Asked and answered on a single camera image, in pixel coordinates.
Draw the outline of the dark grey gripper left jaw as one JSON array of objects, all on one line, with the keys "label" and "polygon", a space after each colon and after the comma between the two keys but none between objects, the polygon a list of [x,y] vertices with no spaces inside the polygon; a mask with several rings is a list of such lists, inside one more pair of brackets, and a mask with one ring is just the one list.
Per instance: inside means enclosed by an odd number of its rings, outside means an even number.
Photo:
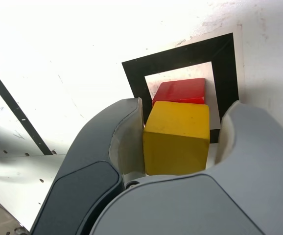
[{"label": "dark grey gripper left jaw", "polygon": [[94,116],[70,146],[31,228],[33,235],[87,235],[104,208],[145,176],[142,100]]}]

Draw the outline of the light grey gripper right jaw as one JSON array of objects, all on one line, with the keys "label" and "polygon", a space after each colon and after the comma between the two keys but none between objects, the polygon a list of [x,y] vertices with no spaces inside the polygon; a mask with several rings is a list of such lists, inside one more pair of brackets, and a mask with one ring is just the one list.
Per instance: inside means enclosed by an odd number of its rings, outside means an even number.
[{"label": "light grey gripper right jaw", "polygon": [[148,177],[117,196],[93,235],[283,235],[283,128],[235,102],[217,162],[185,176]]}]

